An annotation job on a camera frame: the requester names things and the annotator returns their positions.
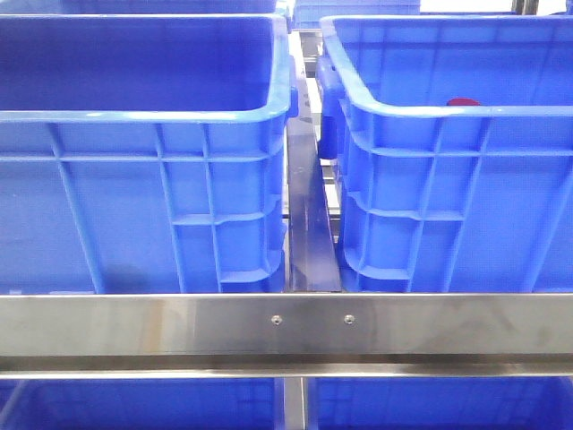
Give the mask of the blue plastic crate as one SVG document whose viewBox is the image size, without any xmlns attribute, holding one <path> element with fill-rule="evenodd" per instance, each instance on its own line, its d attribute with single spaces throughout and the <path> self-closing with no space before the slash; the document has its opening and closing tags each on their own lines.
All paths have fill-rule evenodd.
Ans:
<svg viewBox="0 0 573 430">
<path fill-rule="evenodd" d="M 571 17 L 344 15 L 321 32 L 344 288 L 570 292 Z"/>
<path fill-rule="evenodd" d="M 3 15 L 2 293 L 282 290 L 286 25 Z"/>
</svg>

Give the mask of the blue crate far back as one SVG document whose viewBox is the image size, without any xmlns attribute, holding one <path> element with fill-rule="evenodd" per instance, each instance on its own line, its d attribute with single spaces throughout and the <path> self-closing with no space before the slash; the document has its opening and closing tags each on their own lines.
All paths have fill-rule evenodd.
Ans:
<svg viewBox="0 0 573 430">
<path fill-rule="evenodd" d="M 9 14 L 277 13 L 290 16 L 295 1 L 2 1 Z"/>
</svg>

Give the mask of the blue crate lower left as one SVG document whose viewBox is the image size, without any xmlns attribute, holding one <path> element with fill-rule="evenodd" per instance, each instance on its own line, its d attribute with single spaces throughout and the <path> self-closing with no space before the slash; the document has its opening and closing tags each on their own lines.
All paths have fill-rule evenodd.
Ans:
<svg viewBox="0 0 573 430">
<path fill-rule="evenodd" d="M 282 429 L 274 379 L 38 380 L 19 383 L 3 429 Z"/>
</svg>

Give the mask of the blue crate lower right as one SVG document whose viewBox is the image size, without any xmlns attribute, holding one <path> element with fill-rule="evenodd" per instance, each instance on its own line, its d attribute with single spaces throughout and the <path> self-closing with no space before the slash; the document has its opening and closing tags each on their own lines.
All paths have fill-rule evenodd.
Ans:
<svg viewBox="0 0 573 430">
<path fill-rule="evenodd" d="M 570 429 L 566 377 L 318 378 L 316 429 Z"/>
</svg>

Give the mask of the blue crate back right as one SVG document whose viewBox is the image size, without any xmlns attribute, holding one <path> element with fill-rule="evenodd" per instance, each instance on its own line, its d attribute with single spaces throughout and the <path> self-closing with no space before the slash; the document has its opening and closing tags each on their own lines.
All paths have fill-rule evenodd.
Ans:
<svg viewBox="0 0 573 430">
<path fill-rule="evenodd" d="M 403 15 L 419 14 L 420 1 L 410 0 L 315 0 L 296 1 L 293 27 L 315 30 L 320 19 L 333 15 Z"/>
</svg>

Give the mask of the blue plastic crate left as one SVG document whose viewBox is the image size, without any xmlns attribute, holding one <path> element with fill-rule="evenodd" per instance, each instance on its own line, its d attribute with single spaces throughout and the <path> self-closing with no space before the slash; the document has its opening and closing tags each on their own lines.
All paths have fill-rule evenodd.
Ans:
<svg viewBox="0 0 573 430">
<path fill-rule="evenodd" d="M 286 25 L 3 15 L 2 293 L 282 290 Z"/>
</svg>

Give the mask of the red push button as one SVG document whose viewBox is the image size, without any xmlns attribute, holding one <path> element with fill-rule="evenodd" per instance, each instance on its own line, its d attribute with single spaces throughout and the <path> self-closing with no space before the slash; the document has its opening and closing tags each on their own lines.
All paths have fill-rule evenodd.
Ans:
<svg viewBox="0 0 573 430">
<path fill-rule="evenodd" d="M 467 98 L 467 97 L 455 97 L 447 102 L 450 107 L 475 107 L 480 106 L 481 103 L 478 100 Z"/>
</svg>

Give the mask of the steel vertical post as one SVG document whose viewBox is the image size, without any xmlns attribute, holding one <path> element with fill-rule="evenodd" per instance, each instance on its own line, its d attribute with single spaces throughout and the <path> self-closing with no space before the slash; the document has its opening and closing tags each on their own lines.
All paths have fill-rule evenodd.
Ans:
<svg viewBox="0 0 573 430">
<path fill-rule="evenodd" d="M 304 430 L 308 428 L 308 384 L 305 377 L 284 379 L 284 428 Z"/>
</svg>

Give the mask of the steel divider bar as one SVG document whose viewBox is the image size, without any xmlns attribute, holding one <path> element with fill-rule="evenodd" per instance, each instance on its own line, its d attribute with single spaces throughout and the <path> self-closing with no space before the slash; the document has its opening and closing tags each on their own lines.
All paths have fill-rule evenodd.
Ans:
<svg viewBox="0 0 573 430">
<path fill-rule="evenodd" d="M 298 115 L 287 122 L 289 285 L 297 293 L 339 293 L 342 285 L 330 228 L 306 80 L 301 35 L 289 35 Z"/>
</svg>

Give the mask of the blue plastic crate right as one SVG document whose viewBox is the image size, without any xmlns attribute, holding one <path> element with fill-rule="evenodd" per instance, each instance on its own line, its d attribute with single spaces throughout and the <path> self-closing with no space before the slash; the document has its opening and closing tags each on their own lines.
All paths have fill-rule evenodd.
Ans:
<svg viewBox="0 0 573 430">
<path fill-rule="evenodd" d="M 570 292 L 571 17 L 344 15 L 321 32 L 344 288 Z"/>
</svg>

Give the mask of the stainless steel rack rail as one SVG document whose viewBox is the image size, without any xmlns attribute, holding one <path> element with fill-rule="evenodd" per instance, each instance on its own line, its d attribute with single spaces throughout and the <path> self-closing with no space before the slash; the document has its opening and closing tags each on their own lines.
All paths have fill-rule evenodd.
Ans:
<svg viewBox="0 0 573 430">
<path fill-rule="evenodd" d="M 1 299 L 5 379 L 571 373 L 569 294 Z"/>
</svg>

